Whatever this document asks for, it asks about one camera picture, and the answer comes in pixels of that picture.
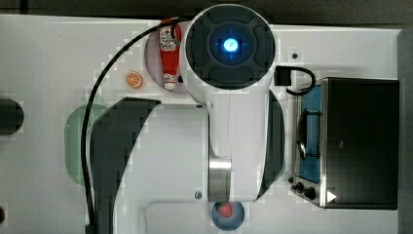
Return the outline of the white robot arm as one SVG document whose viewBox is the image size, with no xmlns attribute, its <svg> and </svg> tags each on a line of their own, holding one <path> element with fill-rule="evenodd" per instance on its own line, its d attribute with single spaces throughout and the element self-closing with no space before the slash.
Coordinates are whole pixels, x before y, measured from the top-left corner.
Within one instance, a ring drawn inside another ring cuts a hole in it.
<svg viewBox="0 0 413 234">
<path fill-rule="evenodd" d="M 94 122 L 88 234 L 146 234 L 156 203 L 252 202 L 282 172 L 269 23 L 248 7 L 215 5 L 188 23 L 178 50 L 185 94 L 152 87 Z"/>
</svg>

